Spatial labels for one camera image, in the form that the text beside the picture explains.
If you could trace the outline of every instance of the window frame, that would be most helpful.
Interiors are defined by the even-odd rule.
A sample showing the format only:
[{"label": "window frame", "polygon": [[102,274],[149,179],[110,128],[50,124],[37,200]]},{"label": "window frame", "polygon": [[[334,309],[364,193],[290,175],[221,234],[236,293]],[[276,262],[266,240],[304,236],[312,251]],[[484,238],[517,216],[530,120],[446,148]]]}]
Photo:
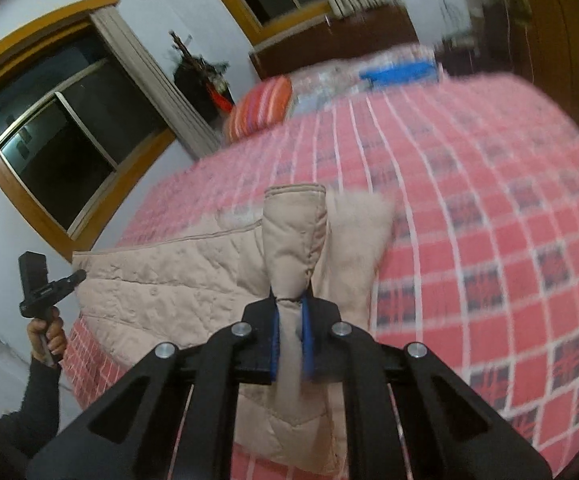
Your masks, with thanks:
[{"label": "window frame", "polygon": [[245,0],[221,0],[224,6],[244,32],[245,36],[256,46],[263,41],[269,40],[281,32],[296,27],[303,22],[324,16],[332,12],[332,7],[327,0],[314,0],[311,3],[283,14],[265,25],[261,25]]},{"label": "window frame", "polygon": [[[89,14],[116,5],[119,0],[82,0],[61,7],[12,32],[0,40],[0,88],[48,50],[95,31]],[[118,164],[116,173],[94,194],[79,214],[80,222],[68,232],[45,210],[10,169],[0,154],[0,188],[25,220],[66,260],[74,251],[92,248],[116,210],[138,180],[175,140],[169,128],[154,132],[141,141]]]}]

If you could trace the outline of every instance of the black sleeve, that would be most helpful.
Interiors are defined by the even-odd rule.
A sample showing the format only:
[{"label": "black sleeve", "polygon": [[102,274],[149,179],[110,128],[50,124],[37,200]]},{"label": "black sleeve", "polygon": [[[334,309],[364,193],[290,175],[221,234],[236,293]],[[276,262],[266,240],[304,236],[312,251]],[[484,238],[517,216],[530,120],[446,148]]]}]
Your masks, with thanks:
[{"label": "black sleeve", "polygon": [[28,458],[33,457],[58,432],[60,372],[60,366],[51,368],[32,359],[20,411],[0,418],[0,438]]}]

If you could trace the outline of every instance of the headboard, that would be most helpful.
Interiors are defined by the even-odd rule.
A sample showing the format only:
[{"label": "headboard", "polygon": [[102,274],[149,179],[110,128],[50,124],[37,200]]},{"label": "headboard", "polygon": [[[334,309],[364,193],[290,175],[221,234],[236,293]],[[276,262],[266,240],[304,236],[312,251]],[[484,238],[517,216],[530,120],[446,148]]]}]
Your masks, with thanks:
[{"label": "headboard", "polygon": [[391,4],[343,20],[323,18],[309,28],[262,44],[250,59],[258,76],[266,79],[322,61],[364,56],[417,41],[407,8]]}]

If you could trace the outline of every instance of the silver screw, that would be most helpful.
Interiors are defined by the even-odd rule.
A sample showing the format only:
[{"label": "silver screw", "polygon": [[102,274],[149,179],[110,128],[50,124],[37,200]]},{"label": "silver screw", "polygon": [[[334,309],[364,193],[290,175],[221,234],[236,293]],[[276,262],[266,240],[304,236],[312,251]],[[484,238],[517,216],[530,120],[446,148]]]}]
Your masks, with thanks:
[{"label": "silver screw", "polygon": [[245,337],[250,335],[250,333],[252,333],[252,325],[249,323],[240,321],[232,325],[232,334],[236,337]]},{"label": "silver screw", "polygon": [[351,325],[344,321],[339,321],[332,325],[332,332],[340,337],[345,337],[346,335],[351,334]]},{"label": "silver screw", "polygon": [[411,343],[407,345],[407,353],[419,359],[421,357],[425,357],[427,355],[427,347],[423,345],[423,343]]},{"label": "silver screw", "polygon": [[156,357],[160,359],[169,359],[176,351],[176,347],[172,343],[160,343],[156,347]]}]

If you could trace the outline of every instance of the pink plaid bedspread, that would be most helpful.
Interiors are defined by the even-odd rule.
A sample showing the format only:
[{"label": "pink plaid bedspread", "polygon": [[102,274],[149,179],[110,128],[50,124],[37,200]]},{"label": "pink plaid bedspread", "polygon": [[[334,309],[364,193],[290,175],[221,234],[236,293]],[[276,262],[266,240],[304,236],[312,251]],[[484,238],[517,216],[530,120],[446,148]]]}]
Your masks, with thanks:
[{"label": "pink plaid bedspread", "polygon": [[[579,130],[512,76],[359,94],[154,187],[119,242],[176,237],[274,184],[402,197],[371,298],[380,342],[423,341],[555,472],[579,450]],[[76,323],[64,368],[82,406],[123,370]],[[236,449],[232,478],[316,479]]]}]

